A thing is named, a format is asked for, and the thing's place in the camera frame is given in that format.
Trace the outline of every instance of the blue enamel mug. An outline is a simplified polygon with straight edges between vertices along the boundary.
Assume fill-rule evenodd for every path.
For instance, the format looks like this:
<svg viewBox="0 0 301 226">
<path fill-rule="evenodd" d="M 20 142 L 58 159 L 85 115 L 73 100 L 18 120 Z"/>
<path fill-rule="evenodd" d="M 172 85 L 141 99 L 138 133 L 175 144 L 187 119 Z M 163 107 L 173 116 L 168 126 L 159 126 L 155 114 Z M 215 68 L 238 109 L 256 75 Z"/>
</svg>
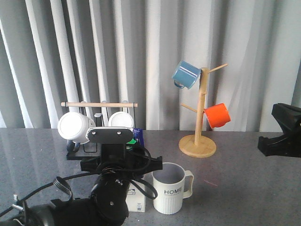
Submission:
<svg viewBox="0 0 301 226">
<path fill-rule="evenodd" d="M 191 64 L 181 61 L 173 74 L 172 78 L 174 84 L 180 89 L 187 87 L 190 89 L 193 84 L 198 80 L 201 74 L 201 69 L 192 66 Z"/>
</svg>

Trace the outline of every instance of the orange mug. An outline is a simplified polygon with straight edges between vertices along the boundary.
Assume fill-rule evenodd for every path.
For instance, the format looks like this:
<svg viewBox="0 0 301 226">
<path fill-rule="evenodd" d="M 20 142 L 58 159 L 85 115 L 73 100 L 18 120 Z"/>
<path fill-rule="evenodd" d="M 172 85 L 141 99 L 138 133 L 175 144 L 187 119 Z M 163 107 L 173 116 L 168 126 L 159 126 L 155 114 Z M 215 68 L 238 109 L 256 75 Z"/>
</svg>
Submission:
<svg viewBox="0 0 301 226">
<path fill-rule="evenodd" d="M 204 109 L 204 112 L 212 129 L 214 127 L 222 127 L 231 121 L 229 112 L 224 103 Z"/>
</svg>

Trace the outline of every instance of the white box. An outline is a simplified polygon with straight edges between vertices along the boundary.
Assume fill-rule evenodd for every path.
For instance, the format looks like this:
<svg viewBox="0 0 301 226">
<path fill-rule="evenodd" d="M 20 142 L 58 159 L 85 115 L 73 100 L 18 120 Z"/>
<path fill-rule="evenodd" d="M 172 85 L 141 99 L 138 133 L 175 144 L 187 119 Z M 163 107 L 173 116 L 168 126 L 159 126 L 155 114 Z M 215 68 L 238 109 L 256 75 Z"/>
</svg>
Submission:
<svg viewBox="0 0 301 226">
<path fill-rule="evenodd" d="M 145 185 L 136 182 L 143 190 Z M 130 184 L 127 193 L 127 207 L 130 212 L 145 212 L 145 196 L 133 185 Z"/>
</svg>

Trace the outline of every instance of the gray table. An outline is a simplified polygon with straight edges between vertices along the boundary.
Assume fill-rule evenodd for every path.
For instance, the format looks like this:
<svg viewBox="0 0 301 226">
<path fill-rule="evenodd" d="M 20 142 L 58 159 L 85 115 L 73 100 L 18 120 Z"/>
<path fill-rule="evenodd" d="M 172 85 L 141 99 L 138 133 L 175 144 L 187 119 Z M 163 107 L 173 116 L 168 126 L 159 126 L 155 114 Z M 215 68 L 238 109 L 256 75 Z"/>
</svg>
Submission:
<svg viewBox="0 0 301 226">
<path fill-rule="evenodd" d="M 178 148 L 191 131 L 144 131 L 145 147 L 152 157 L 163 156 L 191 170 L 193 195 L 173 215 L 158 213 L 147 200 L 145 213 L 130 212 L 131 226 L 297 226 L 301 225 L 301 159 L 265 157 L 258 149 L 259 136 L 279 133 L 203 132 L 217 145 L 216 153 L 192 158 Z M 80 173 L 79 161 L 67 161 L 66 141 L 56 129 L 0 129 L 0 211 L 49 183 L 55 176 Z M 74 197 L 87 198 L 96 176 L 69 181 Z M 66 198 L 55 187 L 33 196 L 29 206 Z M 7 219 L 16 211 L 1 220 Z"/>
</svg>

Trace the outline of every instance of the printed text on mug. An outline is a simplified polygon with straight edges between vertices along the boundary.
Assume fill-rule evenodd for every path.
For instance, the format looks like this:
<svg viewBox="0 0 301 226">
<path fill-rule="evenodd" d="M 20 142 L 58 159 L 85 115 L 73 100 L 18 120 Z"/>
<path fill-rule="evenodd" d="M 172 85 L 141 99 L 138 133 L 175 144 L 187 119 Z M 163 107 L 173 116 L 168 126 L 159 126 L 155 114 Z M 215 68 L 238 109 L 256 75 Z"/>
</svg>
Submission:
<svg viewBox="0 0 301 226">
<path fill-rule="evenodd" d="M 164 190 L 164 195 L 176 195 L 182 191 L 182 187 L 173 190 Z"/>
</svg>

